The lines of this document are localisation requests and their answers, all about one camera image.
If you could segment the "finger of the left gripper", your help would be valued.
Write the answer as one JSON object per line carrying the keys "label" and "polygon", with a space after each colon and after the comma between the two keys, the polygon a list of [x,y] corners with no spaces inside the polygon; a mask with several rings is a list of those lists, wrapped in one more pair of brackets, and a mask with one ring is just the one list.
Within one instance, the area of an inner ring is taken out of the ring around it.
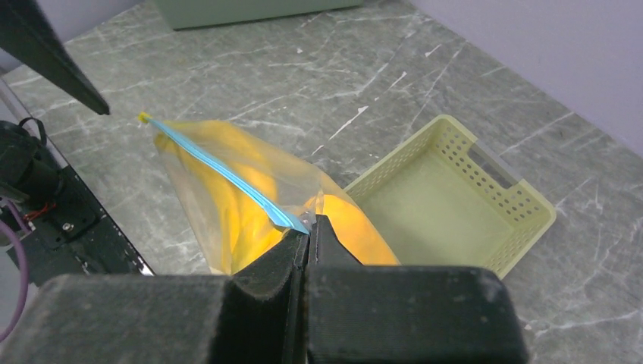
{"label": "finger of the left gripper", "polygon": [[1,0],[1,49],[98,115],[110,107],[67,53],[35,1]]}

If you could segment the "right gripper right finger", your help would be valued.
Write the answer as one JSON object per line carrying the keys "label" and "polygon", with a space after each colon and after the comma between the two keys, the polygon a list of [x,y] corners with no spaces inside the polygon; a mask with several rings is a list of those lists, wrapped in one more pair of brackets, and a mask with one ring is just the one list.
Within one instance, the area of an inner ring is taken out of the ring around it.
{"label": "right gripper right finger", "polygon": [[471,266],[363,265],[317,218],[306,268],[310,363],[526,363],[498,276]]}

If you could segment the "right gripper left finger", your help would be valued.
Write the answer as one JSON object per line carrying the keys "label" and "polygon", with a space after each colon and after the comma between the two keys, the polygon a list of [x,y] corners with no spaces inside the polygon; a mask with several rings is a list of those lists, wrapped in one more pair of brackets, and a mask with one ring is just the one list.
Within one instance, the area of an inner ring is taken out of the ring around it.
{"label": "right gripper left finger", "polygon": [[293,277],[290,232],[235,275],[61,275],[41,287],[3,363],[280,363]]}

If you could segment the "pale green perforated basket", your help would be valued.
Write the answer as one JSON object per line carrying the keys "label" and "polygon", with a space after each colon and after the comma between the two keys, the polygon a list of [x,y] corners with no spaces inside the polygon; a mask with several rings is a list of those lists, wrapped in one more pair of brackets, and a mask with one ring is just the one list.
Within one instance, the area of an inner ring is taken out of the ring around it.
{"label": "pale green perforated basket", "polygon": [[457,119],[439,115],[346,188],[404,265],[504,277],[557,214]]}

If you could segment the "clear zip top bag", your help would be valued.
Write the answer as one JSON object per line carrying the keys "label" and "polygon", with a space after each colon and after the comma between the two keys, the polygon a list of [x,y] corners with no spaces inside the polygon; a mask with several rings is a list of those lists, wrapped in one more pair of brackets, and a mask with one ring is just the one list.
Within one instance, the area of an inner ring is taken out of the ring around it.
{"label": "clear zip top bag", "polygon": [[235,274],[288,232],[329,219],[365,265],[398,259],[356,202],[325,172],[227,121],[159,121],[142,113],[209,269]]}

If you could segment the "yellow bananas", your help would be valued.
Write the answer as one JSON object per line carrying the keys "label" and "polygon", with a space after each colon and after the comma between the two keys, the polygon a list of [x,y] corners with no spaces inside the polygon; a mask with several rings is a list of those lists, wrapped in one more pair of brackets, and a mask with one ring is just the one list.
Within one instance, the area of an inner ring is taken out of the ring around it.
{"label": "yellow bananas", "polygon": [[224,175],[176,142],[180,137],[215,157],[266,197],[277,185],[265,172],[265,143],[226,121],[159,121],[154,144],[213,273],[233,274],[274,246],[282,232]]}

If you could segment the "yellow bell pepper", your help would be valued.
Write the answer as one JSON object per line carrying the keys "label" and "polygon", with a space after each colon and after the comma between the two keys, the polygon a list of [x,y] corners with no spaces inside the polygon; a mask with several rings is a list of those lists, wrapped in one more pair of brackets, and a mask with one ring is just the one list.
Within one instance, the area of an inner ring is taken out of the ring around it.
{"label": "yellow bell pepper", "polygon": [[324,194],[315,213],[327,216],[337,239],[363,265],[399,265],[365,213],[346,195]]}

